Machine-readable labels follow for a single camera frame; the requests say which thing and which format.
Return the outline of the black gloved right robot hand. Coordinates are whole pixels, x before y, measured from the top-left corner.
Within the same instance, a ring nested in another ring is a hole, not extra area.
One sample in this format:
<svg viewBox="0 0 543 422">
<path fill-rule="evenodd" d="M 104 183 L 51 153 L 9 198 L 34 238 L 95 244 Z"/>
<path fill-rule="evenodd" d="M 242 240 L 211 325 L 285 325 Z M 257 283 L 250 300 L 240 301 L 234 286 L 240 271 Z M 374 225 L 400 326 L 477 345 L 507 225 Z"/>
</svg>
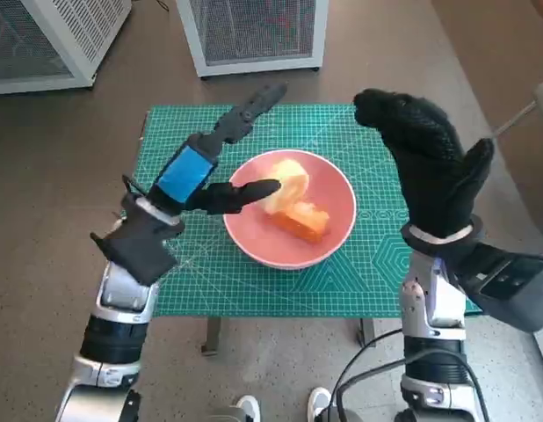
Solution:
<svg viewBox="0 0 543 422">
<path fill-rule="evenodd" d="M 376 129 L 395 160 L 409 222 L 440 239 L 468 227 L 494 143 L 482 138 L 465 151 L 447 114 L 426 98 L 369 88 L 353 104 L 356 122 Z"/>
</svg>

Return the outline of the bare left hand, blue tape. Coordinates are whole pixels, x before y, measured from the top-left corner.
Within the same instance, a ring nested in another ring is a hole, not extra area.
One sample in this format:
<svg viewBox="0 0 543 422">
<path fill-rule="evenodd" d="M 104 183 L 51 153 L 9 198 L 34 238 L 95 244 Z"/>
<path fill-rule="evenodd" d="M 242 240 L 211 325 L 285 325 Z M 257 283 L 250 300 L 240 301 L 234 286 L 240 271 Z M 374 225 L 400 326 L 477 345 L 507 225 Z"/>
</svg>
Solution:
<svg viewBox="0 0 543 422">
<path fill-rule="evenodd" d="M 249 135 L 256 120 L 268 113 L 287 92 L 287 84 L 266 85 L 220 116 L 208 133 L 195 133 L 177 149 L 150 187 L 148 201 L 170 215 L 204 210 L 210 215 L 238 214 L 243 206 L 279 189 L 275 179 L 236 188 L 229 182 L 208 184 L 224 144 Z"/>
</svg>

